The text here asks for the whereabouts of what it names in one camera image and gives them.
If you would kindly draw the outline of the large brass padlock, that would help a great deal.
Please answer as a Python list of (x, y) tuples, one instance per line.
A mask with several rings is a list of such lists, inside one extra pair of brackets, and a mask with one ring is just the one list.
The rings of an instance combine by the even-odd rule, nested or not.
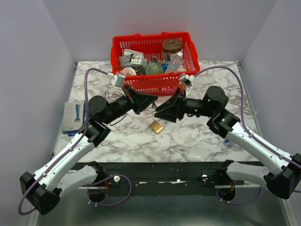
[(149, 128), (155, 132), (156, 134), (160, 133), (164, 127), (167, 125), (167, 121), (163, 119), (156, 119), (153, 121), (150, 125)]

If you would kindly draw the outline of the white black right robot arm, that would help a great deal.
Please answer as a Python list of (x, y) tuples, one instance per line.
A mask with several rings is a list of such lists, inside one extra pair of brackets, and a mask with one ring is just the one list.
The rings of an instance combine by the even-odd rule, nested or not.
[(223, 89), (211, 86), (203, 99), (187, 98), (185, 92), (177, 90), (166, 102), (156, 108), (155, 117), (169, 122), (189, 117), (209, 117), (209, 129), (240, 146), (263, 166), (253, 166), (226, 161), (216, 173), (217, 181), (223, 185), (230, 181), (246, 181), (265, 186), (281, 199), (288, 199), (301, 180), (301, 156), (290, 155), (245, 127), (242, 120), (229, 112), (225, 106), (228, 97)]

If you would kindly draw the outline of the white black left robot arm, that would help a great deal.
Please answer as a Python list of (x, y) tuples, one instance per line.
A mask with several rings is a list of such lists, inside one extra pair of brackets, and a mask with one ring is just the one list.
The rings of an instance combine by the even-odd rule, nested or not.
[(123, 95), (113, 102), (103, 96), (86, 99), (86, 121), (71, 142), (51, 161), (34, 173), (25, 172), (20, 177), (22, 198), (18, 213), (22, 212), (24, 200), (29, 201), (41, 215), (48, 214), (59, 203), (61, 197), (81, 186), (99, 186), (104, 182), (103, 168), (98, 163), (89, 163), (72, 174), (68, 171), (87, 153), (98, 147), (109, 135), (108, 124), (129, 111), (139, 115), (158, 96), (137, 91), (125, 85)]

